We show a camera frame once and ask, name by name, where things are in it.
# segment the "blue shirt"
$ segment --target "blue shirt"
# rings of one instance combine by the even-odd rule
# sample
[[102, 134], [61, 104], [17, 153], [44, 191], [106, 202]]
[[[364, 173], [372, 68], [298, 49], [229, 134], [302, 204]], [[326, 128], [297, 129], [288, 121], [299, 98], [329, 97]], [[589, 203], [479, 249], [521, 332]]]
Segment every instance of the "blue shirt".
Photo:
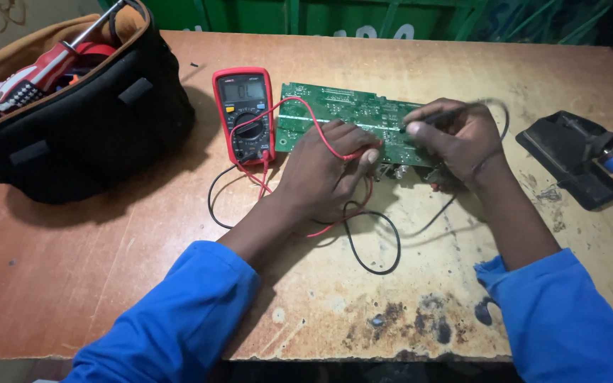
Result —
[[[570, 250], [515, 271], [500, 256], [475, 270], [501, 308], [525, 381], [613, 382], [613, 310]], [[232, 251], [194, 242], [160, 284], [77, 353], [64, 382], [202, 382], [258, 286]]]

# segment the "red multimeter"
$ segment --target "red multimeter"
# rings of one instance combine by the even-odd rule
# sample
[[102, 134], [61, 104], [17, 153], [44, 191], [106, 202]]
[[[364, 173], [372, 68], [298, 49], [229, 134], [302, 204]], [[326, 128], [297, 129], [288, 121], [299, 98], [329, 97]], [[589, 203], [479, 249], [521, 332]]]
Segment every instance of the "red multimeter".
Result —
[[271, 80], [260, 67], [237, 67], [212, 74], [212, 87], [219, 109], [219, 118], [226, 135], [228, 157], [232, 163], [252, 165], [263, 163], [262, 152], [268, 151], [268, 161], [276, 157], [273, 113], [239, 127], [273, 107]]

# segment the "green circuit board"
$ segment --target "green circuit board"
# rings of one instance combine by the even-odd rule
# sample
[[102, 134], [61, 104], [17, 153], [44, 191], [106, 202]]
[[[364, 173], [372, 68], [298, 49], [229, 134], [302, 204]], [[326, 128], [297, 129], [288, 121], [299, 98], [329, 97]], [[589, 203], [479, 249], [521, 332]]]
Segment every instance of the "green circuit board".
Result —
[[[387, 100], [374, 93], [300, 83], [283, 84], [281, 99], [289, 96], [305, 100], [319, 123], [340, 118], [380, 137], [383, 141], [380, 162], [435, 165], [426, 150], [416, 148], [408, 135], [399, 132], [404, 116], [421, 107], [421, 104]], [[276, 151], [292, 151], [297, 140], [312, 125], [311, 115], [301, 102], [288, 100], [281, 104], [276, 128]]]

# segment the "workbench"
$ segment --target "workbench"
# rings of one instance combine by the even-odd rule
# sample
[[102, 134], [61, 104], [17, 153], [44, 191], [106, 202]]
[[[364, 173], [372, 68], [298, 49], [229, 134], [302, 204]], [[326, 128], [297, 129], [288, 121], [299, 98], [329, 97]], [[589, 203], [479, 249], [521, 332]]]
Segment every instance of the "workbench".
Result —
[[[230, 165], [211, 76], [236, 66], [265, 67], [274, 102], [288, 82], [418, 103], [504, 100], [512, 124], [503, 145], [515, 175], [613, 307], [613, 204], [585, 211], [515, 142], [517, 133], [558, 110], [613, 131], [611, 49], [176, 31], [162, 36], [178, 57], [198, 118], [181, 152], [103, 195], [64, 206], [41, 205], [0, 185], [0, 358], [73, 357], [160, 282], [192, 241], [216, 240], [226, 231], [206, 207], [210, 183]], [[503, 114], [493, 111], [502, 129]], [[281, 178], [279, 165], [270, 170], [270, 187]], [[213, 194], [217, 217], [239, 221], [257, 194], [242, 173], [227, 174]], [[401, 263], [385, 276], [357, 264], [342, 227], [314, 239], [291, 237], [260, 270], [261, 291], [225, 357], [509, 360], [500, 311], [473, 270], [498, 253], [478, 201], [459, 194], [430, 229], [416, 234], [450, 197], [432, 192], [412, 172], [375, 184], [369, 208], [395, 222], [403, 245]], [[391, 265], [396, 245], [386, 224], [357, 217], [351, 225], [363, 262]], [[372, 325], [376, 317], [382, 325]]]

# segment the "black bag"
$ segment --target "black bag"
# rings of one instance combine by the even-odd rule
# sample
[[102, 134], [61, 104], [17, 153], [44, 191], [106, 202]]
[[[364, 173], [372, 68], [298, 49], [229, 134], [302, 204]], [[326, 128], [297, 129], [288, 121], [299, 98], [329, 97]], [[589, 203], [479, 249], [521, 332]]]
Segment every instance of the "black bag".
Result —
[[[82, 200], [183, 144], [195, 113], [178, 62], [145, 5], [127, 3], [90, 40], [122, 44], [114, 54], [77, 83], [0, 118], [0, 183], [38, 202]], [[97, 18], [57, 24], [0, 50], [0, 81]]]

